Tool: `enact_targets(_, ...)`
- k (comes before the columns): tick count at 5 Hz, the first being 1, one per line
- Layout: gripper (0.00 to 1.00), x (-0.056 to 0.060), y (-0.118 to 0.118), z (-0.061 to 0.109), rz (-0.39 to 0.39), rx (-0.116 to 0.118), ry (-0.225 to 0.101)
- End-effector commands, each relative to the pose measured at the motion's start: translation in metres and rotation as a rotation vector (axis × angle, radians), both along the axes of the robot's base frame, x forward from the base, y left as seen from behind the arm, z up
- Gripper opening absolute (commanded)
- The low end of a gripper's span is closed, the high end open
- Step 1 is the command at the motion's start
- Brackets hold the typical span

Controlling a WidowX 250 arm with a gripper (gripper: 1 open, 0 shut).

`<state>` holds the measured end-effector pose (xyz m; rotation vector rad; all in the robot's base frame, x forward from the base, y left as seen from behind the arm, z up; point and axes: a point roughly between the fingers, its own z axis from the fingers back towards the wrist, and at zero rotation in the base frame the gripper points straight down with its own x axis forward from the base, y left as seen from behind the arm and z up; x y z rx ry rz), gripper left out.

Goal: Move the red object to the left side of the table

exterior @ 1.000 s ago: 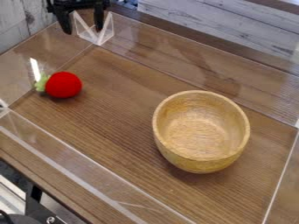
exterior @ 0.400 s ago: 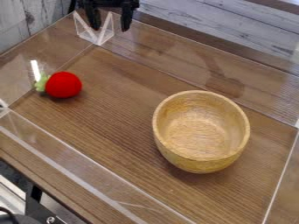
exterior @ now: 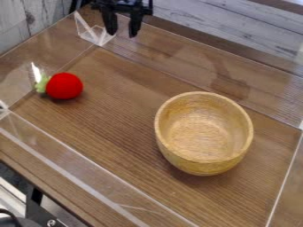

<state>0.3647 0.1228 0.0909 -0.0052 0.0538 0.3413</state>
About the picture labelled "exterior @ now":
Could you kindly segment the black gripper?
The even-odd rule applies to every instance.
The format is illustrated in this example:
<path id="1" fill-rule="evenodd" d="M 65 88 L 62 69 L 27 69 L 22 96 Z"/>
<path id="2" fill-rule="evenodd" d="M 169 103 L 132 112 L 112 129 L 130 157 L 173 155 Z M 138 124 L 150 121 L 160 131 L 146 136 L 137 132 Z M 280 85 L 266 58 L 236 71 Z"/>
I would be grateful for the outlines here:
<path id="1" fill-rule="evenodd" d="M 118 29 L 116 12 L 129 13 L 132 9 L 138 11 L 130 13 L 129 38 L 134 37 L 141 29 L 141 19 L 144 15 L 152 15 L 153 1 L 148 0 L 92 0 L 90 8 L 100 10 L 104 26 L 109 35 L 114 35 Z"/>

